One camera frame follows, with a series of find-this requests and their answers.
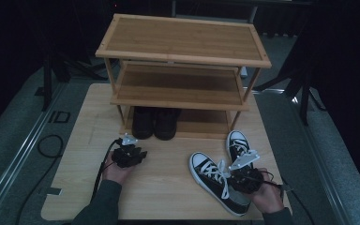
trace table surface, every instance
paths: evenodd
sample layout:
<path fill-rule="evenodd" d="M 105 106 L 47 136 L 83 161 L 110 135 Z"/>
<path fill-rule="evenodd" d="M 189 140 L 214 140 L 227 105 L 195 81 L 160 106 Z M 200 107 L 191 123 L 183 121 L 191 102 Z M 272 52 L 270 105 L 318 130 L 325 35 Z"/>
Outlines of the table surface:
<path fill-rule="evenodd" d="M 69 220 L 89 204 L 99 164 L 112 141 L 119 136 L 120 115 L 110 105 L 112 89 L 107 83 L 92 84 L 68 140 L 52 188 L 61 195 L 48 195 L 41 215 L 48 220 Z M 268 141 L 254 97 L 250 111 L 241 113 L 235 129 L 247 135 L 249 144 L 261 156 L 254 164 L 267 168 L 282 184 L 278 166 Z M 225 140 L 176 138 L 161 141 L 155 137 L 137 144 L 147 151 L 123 186 L 119 202 L 121 219 L 263 219 L 252 204 L 247 214 L 235 217 L 200 187 L 192 177 L 188 160 L 203 152 L 214 161 L 230 159 Z M 287 196 L 284 203 L 290 207 Z"/>
<path fill-rule="evenodd" d="M 96 56 L 270 68 L 253 24 L 115 14 Z"/>

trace gray carpet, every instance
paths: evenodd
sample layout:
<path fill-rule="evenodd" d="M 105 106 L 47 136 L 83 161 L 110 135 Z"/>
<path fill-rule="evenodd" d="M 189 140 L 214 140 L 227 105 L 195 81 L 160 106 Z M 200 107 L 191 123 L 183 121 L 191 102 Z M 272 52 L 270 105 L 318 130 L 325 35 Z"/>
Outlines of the gray carpet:
<path fill-rule="evenodd" d="M 258 84 L 278 74 L 287 53 L 294 44 L 294 38 L 262 37 L 262 42 L 273 67 L 263 70 Z M 0 177 L 41 116 L 45 120 L 40 135 L 35 137 L 36 140 L 57 134 L 63 138 L 64 144 L 67 143 L 87 88 L 94 82 L 83 76 L 74 76 L 67 84 L 55 82 L 54 87 L 61 93 L 60 97 L 53 103 L 49 113 L 41 114 L 42 98 L 35 97 L 34 93 L 37 87 L 42 85 L 42 73 L 40 71 L 30 77 L 0 118 Z M 287 81 L 284 81 L 273 88 L 283 89 L 286 84 Z M 339 221 L 360 224 L 360 177 L 327 113 L 318 111 L 311 104 L 307 115 L 309 127 L 304 127 L 297 116 L 298 105 L 293 104 L 282 94 L 265 91 L 255 94 L 255 97 L 279 170 L 306 206 L 315 224 L 348 224 Z M 63 112 L 63 115 L 70 113 L 68 122 L 49 123 L 52 112 Z M 55 155 L 59 147 L 59 142 L 55 138 L 46 140 L 41 145 L 43 152 L 49 155 Z M 13 184 L 8 184 L 11 188 L 0 202 L 0 224 L 15 224 L 23 201 L 52 162 L 53 159 L 43 157 L 38 152 L 36 145 L 30 148 L 27 160 Z M 29 198 L 22 211 L 20 224 L 63 223 L 63 221 L 46 221 L 40 217 L 46 188 L 50 186 L 57 166 L 58 162 Z M 340 210 L 336 198 L 331 195 L 333 191 L 328 189 L 323 176 L 328 176 L 333 182 L 329 185 L 335 187 L 341 199 L 343 207 Z M 296 224 L 311 224 L 306 211 L 291 193 L 289 198 Z M 235 224 L 233 221 L 190 221 L 189 223 Z M 263 224 L 263 222 L 245 221 L 237 224 Z"/>

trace shoe rack top shelf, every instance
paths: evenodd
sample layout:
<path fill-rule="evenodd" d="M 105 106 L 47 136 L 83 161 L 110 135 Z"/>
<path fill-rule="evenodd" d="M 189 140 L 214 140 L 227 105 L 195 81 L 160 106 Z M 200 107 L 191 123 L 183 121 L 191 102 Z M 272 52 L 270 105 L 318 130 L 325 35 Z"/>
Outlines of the shoe rack top shelf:
<path fill-rule="evenodd" d="M 115 14 L 96 56 L 270 68 L 253 24 Z"/>
<path fill-rule="evenodd" d="M 124 61 L 111 104 L 247 111 L 237 69 Z"/>

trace wooden shoe rack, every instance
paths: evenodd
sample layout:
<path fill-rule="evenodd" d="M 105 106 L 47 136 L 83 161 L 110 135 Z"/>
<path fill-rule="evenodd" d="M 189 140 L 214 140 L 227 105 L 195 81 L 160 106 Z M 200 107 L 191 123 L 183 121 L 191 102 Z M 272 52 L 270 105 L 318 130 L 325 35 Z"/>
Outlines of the wooden shoe rack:
<path fill-rule="evenodd" d="M 261 68 L 271 67 L 252 24 L 124 14 L 113 16 L 96 56 L 106 63 L 120 133 L 131 133 L 133 106 L 180 108 L 176 137 L 225 138 L 248 110 Z M 111 58 L 121 62 L 117 78 Z M 246 90 L 241 67 L 256 68 Z"/>

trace shoe rack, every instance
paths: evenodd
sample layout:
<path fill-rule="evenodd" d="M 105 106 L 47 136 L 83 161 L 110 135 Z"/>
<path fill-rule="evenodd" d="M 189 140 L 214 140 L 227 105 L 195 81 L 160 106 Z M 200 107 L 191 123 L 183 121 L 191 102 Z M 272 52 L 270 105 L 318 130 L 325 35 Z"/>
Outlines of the shoe rack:
<path fill-rule="evenodd" d="M 225 138 L 262 68 L 271 63 L 252 24 L 115 14 L 96 56 L 103 57 L 123 125 L 134 106 L 179 108 L 176 137 Z M 115 79 L 110 58 L 120 59 Z M 242 67 L 256 68 L 243 88 Z"/>

